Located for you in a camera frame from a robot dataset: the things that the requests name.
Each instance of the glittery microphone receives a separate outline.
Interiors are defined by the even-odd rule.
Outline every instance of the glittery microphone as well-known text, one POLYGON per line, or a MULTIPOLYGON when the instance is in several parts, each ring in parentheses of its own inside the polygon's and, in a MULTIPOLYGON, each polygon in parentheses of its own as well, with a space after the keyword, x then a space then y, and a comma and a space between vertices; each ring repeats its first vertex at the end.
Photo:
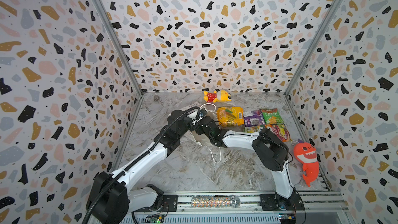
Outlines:
POLYGON ((240 199, 234 195, 229 197, 192 197, 192 207, 234 207, 240 206, 240 199))

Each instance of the plush toy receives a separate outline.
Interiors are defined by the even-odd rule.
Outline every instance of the plush toy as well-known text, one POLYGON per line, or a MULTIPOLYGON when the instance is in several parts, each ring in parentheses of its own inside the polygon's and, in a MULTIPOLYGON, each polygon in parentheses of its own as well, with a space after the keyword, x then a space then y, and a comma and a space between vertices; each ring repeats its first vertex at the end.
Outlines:
POLYGON ((308 187, 310 187, 310 182, 315 181, 319 174, 319 163, 316 158, 315 147, 310 143, 298 143, 294 147, 293 153, 296 159, 302 163, 302 170, 307 174, 303 174, 302 177, 308 187))
POLYGON ((204 91, 203 93, 205 94, 203 98, 207 102, 227 102, 232 100, 231 94, 225 90, 214 91, 214 93, 204 91))

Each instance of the plush toy head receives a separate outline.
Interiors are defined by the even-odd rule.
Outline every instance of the plush toy head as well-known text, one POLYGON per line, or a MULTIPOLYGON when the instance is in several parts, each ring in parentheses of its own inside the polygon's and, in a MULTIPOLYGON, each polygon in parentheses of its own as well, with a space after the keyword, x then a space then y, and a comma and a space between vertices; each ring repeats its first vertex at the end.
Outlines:
POLYGON ((298 143, 293 149, 293 153, 301 163, 314 163, 316 159, 316 150, 310 143, 298 143))
POLYGON ((229 94, 225 90, 220 90, 217 92, 217 99, 219 102, 226 102, 226 101, 231 101, 232 97, 231 94, 229 94))

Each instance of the red shark plush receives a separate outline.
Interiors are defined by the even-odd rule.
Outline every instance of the red shark plush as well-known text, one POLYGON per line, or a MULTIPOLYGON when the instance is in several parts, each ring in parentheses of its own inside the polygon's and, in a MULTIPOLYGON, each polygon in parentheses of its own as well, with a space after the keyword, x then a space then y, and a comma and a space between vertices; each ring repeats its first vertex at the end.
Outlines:
POLYGON ((310 182, 315 181, 319 174, 319 163, 316 159, 315 147, 310 143, 298 143, 294 147, 293 153, 296 159, 302 163, 302 170, 307 174, 303 174, 302 177, 308 187, 310 187, 310 182))

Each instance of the yellow plush toy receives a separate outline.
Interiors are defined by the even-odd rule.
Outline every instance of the yellow plush toy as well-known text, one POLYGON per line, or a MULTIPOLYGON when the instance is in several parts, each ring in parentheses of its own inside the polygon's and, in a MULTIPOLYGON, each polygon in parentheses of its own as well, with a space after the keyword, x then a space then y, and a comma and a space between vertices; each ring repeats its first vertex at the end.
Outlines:
POLYGON ((203 98, 206 102, 227 102, 232 100, 231 94, 225 90, 214 91, 214 93, 204 91, 203 93, 205 94, 203 98))

